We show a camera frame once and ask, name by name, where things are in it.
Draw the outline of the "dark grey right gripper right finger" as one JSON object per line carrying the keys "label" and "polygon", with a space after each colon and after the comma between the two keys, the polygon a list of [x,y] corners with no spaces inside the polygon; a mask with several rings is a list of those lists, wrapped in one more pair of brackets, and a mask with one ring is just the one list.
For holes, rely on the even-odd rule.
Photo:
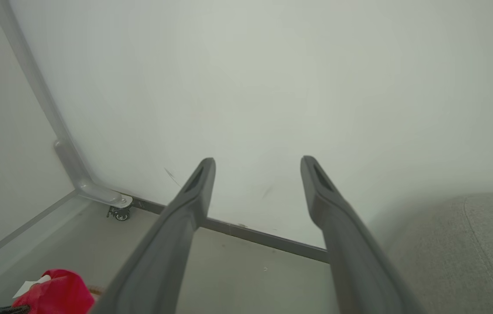
{"label": "dark grey right gripper right finger", "polygon": [[340,314],[425,314],[316,158],[301,159],[308,212],[322,231]]}

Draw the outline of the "grey fabric sofa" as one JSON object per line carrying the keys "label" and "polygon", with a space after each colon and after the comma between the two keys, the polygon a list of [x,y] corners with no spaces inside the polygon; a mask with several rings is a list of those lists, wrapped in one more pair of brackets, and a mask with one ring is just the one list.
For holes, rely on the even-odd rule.
{"label": "grey fabric sofa", "polygon": [[368,226],[428,314],[493,314],[493,193],[405,199]]}

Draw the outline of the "grey metal frame bracket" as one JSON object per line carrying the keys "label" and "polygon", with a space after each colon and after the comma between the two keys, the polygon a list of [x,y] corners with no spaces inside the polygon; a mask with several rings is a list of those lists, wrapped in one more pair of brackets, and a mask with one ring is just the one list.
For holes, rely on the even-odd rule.
{"label": "grey metal frame bracket", "polygon": [[9,0],[0,0],[0,26],[11,45],[37,102],[57,136],[53,148],[75,190],[79,195],[87,199],[98,201],[113,208],[129,208],[133,202],[131,196],[95,183],[87,171],[86,165],[71,139],[55,100],[35,61]]}

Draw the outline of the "light grey skirting rail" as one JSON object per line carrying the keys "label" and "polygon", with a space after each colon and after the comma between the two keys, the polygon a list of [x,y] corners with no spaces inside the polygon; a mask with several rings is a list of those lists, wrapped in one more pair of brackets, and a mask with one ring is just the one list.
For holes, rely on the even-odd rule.
{"label": "light grey skirting rail", "polygon": [[47,215],[49,215],[54,210],[61,207],[61,205],[64,205],[67,201],[69,201],[70,199],[73,199],[77,195],[78,195],[78,192],[76,190],[72,191],[71,193],[69,193],[69,194],[65,195],[63,198],[61,198],[59,201],[53,203],[53,205],[46,208],[43,212],[39,213],[37,216],[33,217],[32,219],[27,221],[25,224],[21,225],[21,227],[17,228],[12,233],[10,233],[6,237],[4,237],[2,240],[0,240],[0,249],[3,248],[9,242],[11,242],[15,237],[18,237],[20,234],[23,234],[27,229],[29,229],[29,227],[32,227],[33,225],[38,223],[41,219],[45,218]]}

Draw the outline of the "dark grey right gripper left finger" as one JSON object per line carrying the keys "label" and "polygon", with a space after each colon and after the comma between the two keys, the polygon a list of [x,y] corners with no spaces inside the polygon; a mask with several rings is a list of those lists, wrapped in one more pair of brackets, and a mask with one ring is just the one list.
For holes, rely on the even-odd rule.
{"label": "dark grey right gripper left finger", "polygon": [[206,221],[215,175],[212,157],[198,164],[91,314],[175,314],[193,236]]}

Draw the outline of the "dark grey baseboard strip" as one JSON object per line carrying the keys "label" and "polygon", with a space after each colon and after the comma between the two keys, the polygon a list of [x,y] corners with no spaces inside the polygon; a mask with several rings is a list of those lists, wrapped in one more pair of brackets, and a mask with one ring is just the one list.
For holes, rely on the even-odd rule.
{"label": "dark grey baseboard strip", "polygon": [[207,212],[201,207],[201,204],[196,204],[193,201],[192,203],[189,203],[189,205],[192,205],[193,216],[197,219],[196,224],[198,227],[203,227],[227,236],[237,237],[255,244],[268,246],[269,248],[299,255],[319,262],[329,263],[328,253],[323,248],[255,231],[248,227],[241,227],[232,223],[208,218],[206,215]]}

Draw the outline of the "small black caster wheel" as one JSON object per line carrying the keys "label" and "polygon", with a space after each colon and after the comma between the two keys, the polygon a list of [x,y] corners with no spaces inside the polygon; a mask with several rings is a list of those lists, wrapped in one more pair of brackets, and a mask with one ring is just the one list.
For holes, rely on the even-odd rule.
{"label": "small black caster wheel", "polygon": [[117,208],[110,206],[106,217],[114,217],[117,221],[126,221],[130,218],[130,207],[127,208]]}

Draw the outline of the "red and white clothing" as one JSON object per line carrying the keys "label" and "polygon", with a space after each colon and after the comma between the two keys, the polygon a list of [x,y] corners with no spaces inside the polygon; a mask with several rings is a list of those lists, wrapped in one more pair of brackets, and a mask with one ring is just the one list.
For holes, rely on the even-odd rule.
{"label": "red and white clothing", "polygon": [[47,270],[39,280],[22,285],[12,306],[29,306],[28,314],[88,314],[95,302],[77,273]]}

